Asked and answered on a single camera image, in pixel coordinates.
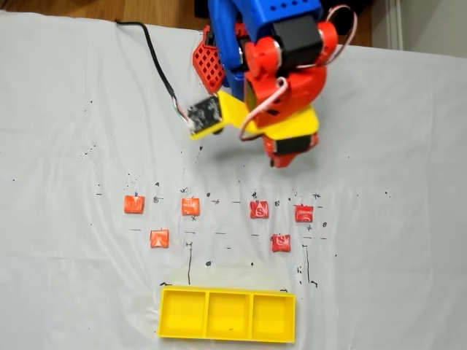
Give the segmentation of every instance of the black marker line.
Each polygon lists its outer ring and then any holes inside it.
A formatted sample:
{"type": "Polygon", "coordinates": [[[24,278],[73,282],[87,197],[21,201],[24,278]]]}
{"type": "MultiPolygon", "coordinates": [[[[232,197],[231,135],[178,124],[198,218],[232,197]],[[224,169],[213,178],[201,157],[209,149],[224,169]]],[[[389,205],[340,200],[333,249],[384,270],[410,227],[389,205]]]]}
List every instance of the black marker line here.
{"type": "Polygon", "coordinates": [[[190,246],[190,262],[188,263],[188,284],[190,283],[190,270],[191,270],[191,250],[193,249],[193,242],[186,243],[186,246],[190,246]]]}
{"type": "Polygon", "coordinates": [[[308,283],[309,283],[309,260],[308,260],[308,246],[305,246],[302,244],[301,246],[304,246],[306,248],[306,274],[308,275],[308,283]]]}

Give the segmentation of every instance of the red 3d-printed part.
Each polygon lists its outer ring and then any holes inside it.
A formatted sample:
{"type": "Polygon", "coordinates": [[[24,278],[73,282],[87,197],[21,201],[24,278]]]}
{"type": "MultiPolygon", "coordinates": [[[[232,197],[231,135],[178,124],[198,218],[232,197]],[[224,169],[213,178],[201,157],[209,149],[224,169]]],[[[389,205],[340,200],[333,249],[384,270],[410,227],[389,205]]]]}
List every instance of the red 3d-printed part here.
{"type": "Polygon", "coordinates": [[[127,214],[142,214],[144,209],[143,195],[126,195],[123,211],[127,214]]]}
{"type": "Polygon", "coordinates": [[[296,222],[313,222],[312,206],[295,206],[296,222]]]}
{"type": "Polygon", "coordinates": [[[250,202],[250,217],[252,219],[268,218],[269,207],[267,201],[252,201],[250,202]]]}
{"type": "Polygon", "coordinates": [[[216,46],[206,45],[209,26],[204,27],[203,39],[193,52],[193,66],[208,93],[215,93],[222,86],[225,72],[220,63],[216,46]]]}
{"type": "Polygon", "coordinates": [[[272,235],[271,240],[273,252],[290,251],[290,235],[272,235]]]}
{"type": "Polygon", "coordinates": [[[199,198],[182,198],[182,215],[199,215],[199,198]]]}
{"type": "Polygon", "coordinates": [[[150,234],[151,248],[169,248],[169,230],[153,230],[150,234]]]}

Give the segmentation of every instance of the white cloth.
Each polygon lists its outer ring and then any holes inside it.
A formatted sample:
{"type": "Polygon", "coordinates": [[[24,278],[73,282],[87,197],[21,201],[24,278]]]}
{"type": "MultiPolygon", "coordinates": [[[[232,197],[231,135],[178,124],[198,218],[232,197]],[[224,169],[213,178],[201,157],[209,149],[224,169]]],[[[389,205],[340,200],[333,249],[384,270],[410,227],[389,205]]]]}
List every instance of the white cloth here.
{"type": "MultiPolygon", "coordinates": [[[[201,34],[150,33],[183,107],[203,98],[201,34]]],[[[189,140],[141,28],[0,12],[0,349],[465,349],[466,96],[466,60],[349,47],[314,103],[320,145],[269,168],[236,130],[189,140]],[[143,215],[123,213],[134,192],[143,215]],[[193,285],[295,293],[296,343],[155,336],[191,242],[193,285]]]]}

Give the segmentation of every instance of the red cube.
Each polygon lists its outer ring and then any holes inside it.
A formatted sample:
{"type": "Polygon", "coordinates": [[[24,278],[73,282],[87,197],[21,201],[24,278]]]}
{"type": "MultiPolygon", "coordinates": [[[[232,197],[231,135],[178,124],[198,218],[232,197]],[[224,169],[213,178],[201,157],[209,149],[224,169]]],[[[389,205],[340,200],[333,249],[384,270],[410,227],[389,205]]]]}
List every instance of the red cube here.
{"type": "Polygon", "coordinates": [[[312,206],[295,206],[296,222],[313,222],[312,206]]]}
{"type": "Polygon", "coordinates": [[[273,252],[290,251],[290,235],[272,235],[271,239],[273,252]]]}
{"type": "Polygon", "coordinates": [[[250,202],[250,217],[252,219],[268,218],[269,207],[267,201],[252,201],[250,202]]]}

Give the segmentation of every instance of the yellow sorting bin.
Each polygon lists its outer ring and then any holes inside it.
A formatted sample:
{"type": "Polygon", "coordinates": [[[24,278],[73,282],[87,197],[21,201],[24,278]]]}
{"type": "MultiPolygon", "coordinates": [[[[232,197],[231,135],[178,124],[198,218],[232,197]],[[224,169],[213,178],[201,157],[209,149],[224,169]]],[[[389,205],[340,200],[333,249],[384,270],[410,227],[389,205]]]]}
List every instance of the yellow sorting bin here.
{"type": "Polygon", "coordinates": [[[295,295],[286,292],[166,286],[158,335],[224,341],[295,341],[295,295]]]}

